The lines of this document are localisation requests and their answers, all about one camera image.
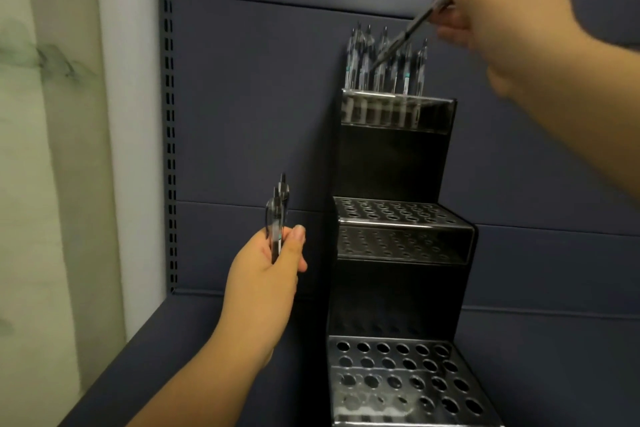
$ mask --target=hand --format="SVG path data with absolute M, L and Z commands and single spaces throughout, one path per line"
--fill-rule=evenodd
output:
M 289 321 L 298 283 L 307 270 L 302 257 L 305 229 L 285 228 L 284 244 L 275 264 L 264 229 L 257 232 L 231 264 L 225 301 L 212 340 L 223 342 L 258 367 L 271 358 Z
M 432 17 L 442 39 L 477 50 L 500 96 L 514 88 L 567 44 L 584 36 L 571 0 L 453 0 Z

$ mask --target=white pillar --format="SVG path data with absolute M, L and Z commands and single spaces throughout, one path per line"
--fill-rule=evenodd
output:
M 127 340 L 165 297 L 157 0 L 99 0 Z

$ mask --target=pen holder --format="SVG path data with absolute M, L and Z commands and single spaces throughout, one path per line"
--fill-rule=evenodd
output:
M 452 343 L 477 241 L 437 203 L 456 101 L 343 90 L 339 104 L 333 425 L 501 425 Z

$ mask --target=fingernail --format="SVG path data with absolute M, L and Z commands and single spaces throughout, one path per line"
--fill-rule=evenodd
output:
M 302 225 L 296 225 L 293 228 L 293 231 L 291 232 L 291 235 L 296 240 L 302 241 L 303 239 L 305 239 L 305 227 L 303 227 Z

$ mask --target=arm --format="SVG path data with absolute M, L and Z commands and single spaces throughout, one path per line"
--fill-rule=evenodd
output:
M 264 230 L 237 254 L 211 338 L 128 427 L 235 425 L 289 320 L 297 272 L 307 269 L 302 258 L 305 229 L 286 229 L 285 238 L 273 265 Z
M 586 34 L 570 0 L 454 0 L 438 35 L 477 50 L 493 89 L 640 199 L 640 55 Z

